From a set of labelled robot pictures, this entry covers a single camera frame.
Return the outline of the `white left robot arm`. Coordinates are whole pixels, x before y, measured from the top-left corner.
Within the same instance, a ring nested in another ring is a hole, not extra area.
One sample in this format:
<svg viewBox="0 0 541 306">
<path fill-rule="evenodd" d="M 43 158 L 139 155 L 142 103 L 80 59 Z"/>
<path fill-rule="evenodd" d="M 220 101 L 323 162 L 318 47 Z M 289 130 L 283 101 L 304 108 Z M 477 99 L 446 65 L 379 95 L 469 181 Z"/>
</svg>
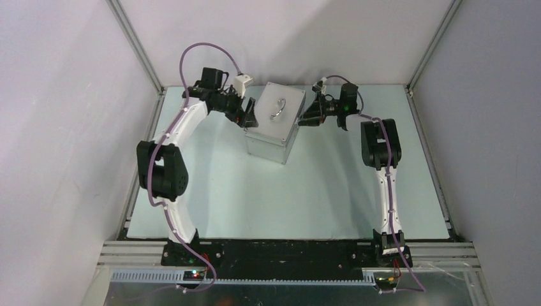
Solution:
<svg viewBox="0 0 541 306">
<path fill-rule="evenodd" d="M 189 266 L 200 261 L 202 249 L 192 242 L 196 228 L 184 201 L 189 173 L 181 147 L 211 112 L 223 113 L 240 128 L 258 126 L 255 99 L 246 98 L 253 77 L 239 73 L 226 87 L 222 81 L 227 77 L 227 72 L 204 68 L 201 79 L 185 88 L 181 108 L 169 126 L 152 140 L 139 142 L 136 149 L 140 187 L 147 191 L 150 205 L 164 212 L 169 239 L 181 244 L 177 257 Z"/>
</svg>

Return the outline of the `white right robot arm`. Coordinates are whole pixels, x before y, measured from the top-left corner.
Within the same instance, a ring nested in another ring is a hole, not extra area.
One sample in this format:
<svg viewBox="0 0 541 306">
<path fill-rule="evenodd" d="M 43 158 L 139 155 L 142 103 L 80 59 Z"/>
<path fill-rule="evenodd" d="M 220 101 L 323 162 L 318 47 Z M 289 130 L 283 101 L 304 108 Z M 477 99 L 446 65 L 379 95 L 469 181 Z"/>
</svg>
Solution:
<svg viewBox="0 0 541 306">
<path fill-rule="evenodd" d="M 397 212 L 396 175 L 402 157 L 401 144 L 394 119 L 381 119 L 362 113 L 359 87 L 347 82 L 341 86 L 338 98 L 328 95 L 323 78 L 312 86 L 315 99 L 300 116 L 300 126 L 315 127 L 328 117 L 337 119 L 337 126 L 346 131 L 346 119 L 358 115 L 362 162 L 375 170 L 376 185 L 380 190 L 380 221 L 373 229 L 374 246 L 371 258 L 378 266 L 388 266 L 397 254 L 405 250 L 404 235 Z"/>
</svg>

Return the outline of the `silver metal case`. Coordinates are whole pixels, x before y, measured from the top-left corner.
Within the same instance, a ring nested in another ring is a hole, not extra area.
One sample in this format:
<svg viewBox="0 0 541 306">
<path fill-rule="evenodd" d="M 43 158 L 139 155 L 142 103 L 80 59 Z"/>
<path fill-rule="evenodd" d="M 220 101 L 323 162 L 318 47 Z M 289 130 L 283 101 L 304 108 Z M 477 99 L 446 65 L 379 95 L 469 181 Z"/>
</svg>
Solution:
<svg viewBox="0 0 541 306">
<path fill-rule="evenodd" d="M 286 164 L 305 100 L 303 89 L 267 83 L 255 104 L 258 127 L 249 127 L 245 132 L 247 153 Z"/>
</svg>

